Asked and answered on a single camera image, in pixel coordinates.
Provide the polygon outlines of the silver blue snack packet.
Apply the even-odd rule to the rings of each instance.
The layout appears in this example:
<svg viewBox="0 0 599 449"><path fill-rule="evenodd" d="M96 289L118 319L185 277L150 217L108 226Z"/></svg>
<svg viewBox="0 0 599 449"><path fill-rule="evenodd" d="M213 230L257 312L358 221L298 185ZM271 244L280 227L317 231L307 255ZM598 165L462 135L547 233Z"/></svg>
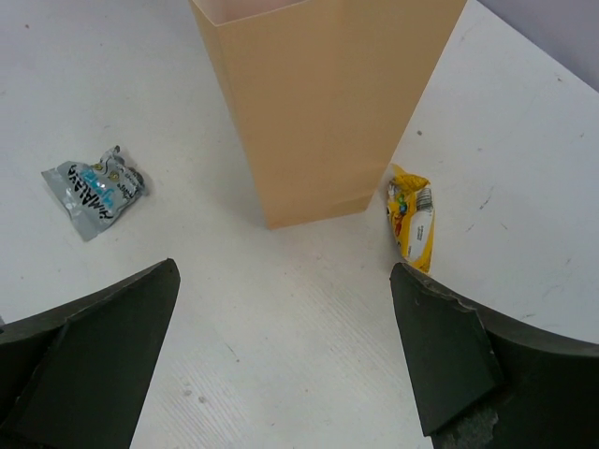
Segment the silver blue snack packet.
<svg viewBox="0 0 599 449"><path fill-rule="evenodd" d="M85 241L105 232L147 193L143 176L127 164L118 145L94 164L66 161L41 176Z"/></svg>

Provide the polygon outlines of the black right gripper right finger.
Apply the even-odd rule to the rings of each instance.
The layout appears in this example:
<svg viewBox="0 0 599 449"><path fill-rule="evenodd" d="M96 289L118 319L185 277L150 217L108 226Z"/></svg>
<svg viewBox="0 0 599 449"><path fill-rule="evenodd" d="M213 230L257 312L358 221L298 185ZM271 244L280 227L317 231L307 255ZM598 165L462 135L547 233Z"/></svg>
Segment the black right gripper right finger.
<svg viewBox="0 0 599 449"><path fill-rule="evenodd" d="M405 262L390 286L420 425L434 447L597 447L597 344L494 311Z"/></svg>

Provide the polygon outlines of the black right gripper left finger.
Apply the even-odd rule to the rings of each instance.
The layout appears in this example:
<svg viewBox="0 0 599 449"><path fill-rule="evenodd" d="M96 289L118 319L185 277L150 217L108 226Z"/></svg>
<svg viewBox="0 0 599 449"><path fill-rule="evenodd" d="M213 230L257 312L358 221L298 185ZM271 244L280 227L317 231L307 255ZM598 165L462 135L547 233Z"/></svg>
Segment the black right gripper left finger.
<svg viewBox="0 0 599 449"><path fill-rule="evenodd" d="M180 282L166 259L3 325L2 447L129 447Z"/></svg>

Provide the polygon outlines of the small yellow snack packet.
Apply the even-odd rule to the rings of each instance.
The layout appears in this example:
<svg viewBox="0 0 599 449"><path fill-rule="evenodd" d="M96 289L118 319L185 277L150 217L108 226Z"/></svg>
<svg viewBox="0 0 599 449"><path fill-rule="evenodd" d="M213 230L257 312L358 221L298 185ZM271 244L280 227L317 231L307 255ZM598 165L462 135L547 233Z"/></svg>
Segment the small yellow snack packet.
<svg viewBox="0 0 599 449"><path fill-rule="evenodd" d="M390 165L387 184L387 217L400 255L410 266L424 273L431 269L435 208L431 183Z"/></svg>

